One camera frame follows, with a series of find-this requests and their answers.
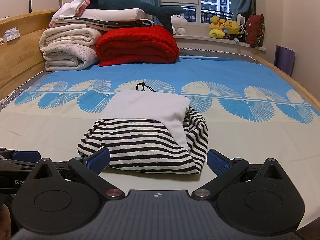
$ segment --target white plush toy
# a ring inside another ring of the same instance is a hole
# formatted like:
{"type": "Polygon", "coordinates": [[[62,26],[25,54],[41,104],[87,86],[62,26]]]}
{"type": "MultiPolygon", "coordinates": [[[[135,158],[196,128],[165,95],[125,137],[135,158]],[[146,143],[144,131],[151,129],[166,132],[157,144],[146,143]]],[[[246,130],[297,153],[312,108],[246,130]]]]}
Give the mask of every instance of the white plush toy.
{"type": "Polygon", "coordinates": [[[188,22],[185,17],[178,14],[173,15],[171,16],[171,22],[173,34],[186,35],[185,27],[188,25],[188,22]]]}

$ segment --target tissue box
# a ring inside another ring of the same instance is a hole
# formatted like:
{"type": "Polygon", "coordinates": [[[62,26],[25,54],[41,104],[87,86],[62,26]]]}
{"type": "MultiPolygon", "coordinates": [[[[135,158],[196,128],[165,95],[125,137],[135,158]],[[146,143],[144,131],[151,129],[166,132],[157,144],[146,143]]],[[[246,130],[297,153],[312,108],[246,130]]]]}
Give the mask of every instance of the tissue box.
{"type": "Polygon", "coordinates": [[[3,39],[3,42],[7,42],[13,39],[16,39],[18,37],[20,37],[20,32],[19,30],[16,29],[16,27],[14,27],[10,30],[5,31],[5,34],[2,39],[3,39]]]}

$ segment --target wooden bed frame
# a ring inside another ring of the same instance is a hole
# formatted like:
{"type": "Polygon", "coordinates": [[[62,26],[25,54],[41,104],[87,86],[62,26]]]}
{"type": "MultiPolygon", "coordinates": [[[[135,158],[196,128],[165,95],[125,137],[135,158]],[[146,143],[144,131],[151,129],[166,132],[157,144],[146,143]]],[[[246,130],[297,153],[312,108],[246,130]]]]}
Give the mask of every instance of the wooden bed frame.
{"type": "MultiPolygon", "coordinates": [[[[0,21],[0,37],[4,32],[16,27],[20,37],[0,45],[0,100],[8,96],[18,86],[44,70],[44,59],[39,49],[39,39],[56,10],[23,14],[0,21]]],[[[263,58],[252,57],[272,69],[280,78],[288,82],[308,103],[320,111],[320,102],[304,87],[263,58]]],[[[320,218],[298,232],[311,239],[320,236],[320,218]]]]}

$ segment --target drawstring cord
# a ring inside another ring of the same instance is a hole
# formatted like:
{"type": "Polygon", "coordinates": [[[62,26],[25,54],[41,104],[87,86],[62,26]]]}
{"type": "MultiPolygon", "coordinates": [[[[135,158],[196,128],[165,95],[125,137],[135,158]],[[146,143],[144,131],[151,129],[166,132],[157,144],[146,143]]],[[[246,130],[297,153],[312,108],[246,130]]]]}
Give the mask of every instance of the drawstring cord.
{"type": "Polygon", "coordinates": [[[145,91],[144,88],[146,87],[146,88],[149,88],[152,92],[155,92],[155,90],[154,90],[152,87],[147,86],[145,82],[142,82],[142,83],[137,84],[137,86],[136,86],[136,90],[137,90],[137,91],[140,91],[140,90],[138,89],[138,86],[139,86],[139,85],[142,86],[142,91],[145,91]]]}

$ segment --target metal button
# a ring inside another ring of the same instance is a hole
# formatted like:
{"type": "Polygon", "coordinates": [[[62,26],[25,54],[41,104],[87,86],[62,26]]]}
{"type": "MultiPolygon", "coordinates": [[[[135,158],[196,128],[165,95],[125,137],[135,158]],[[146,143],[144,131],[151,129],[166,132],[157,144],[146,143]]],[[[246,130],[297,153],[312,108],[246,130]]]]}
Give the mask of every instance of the metal button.
{"type": "Polygon", "coordinates": [[[122,191],[119,190],[118,188],[112,188],[112,189],[109,189],[106,194],[109,196],[109,197],[119,197],[121,194],[122,194],[122,191]]]}
{"type": "Polygon", "coordinates": [[[200,188],[195,191],[195,195],[197,197],[207,197],[210,195],[210,191],[204,188],[200,188]]]}

